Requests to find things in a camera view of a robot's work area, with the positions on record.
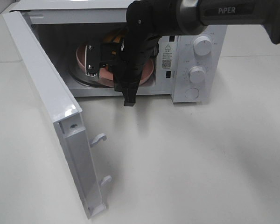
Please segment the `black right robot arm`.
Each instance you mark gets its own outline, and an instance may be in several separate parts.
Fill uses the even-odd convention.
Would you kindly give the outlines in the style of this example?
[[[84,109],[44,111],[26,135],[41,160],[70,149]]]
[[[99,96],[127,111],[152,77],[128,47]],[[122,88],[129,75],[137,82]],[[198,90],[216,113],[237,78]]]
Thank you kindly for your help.
[[[144,64],[163,36],[199,35],[209,25],[264,27],[280,43],[280,0],[136,0],[126,10],[127,33],[113,70],[115,91],[133,106]]]

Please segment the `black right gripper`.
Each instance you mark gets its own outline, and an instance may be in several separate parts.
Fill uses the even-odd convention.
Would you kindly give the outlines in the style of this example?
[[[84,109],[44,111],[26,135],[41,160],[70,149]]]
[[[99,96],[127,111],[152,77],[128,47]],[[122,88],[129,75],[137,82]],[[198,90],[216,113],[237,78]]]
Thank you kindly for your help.
[[[125,35],[120,42],[117,64],[113,67],[114,90],[122,91],[124,106],[134,106],[140,81],[147,81],[154,70],[158,35]]]

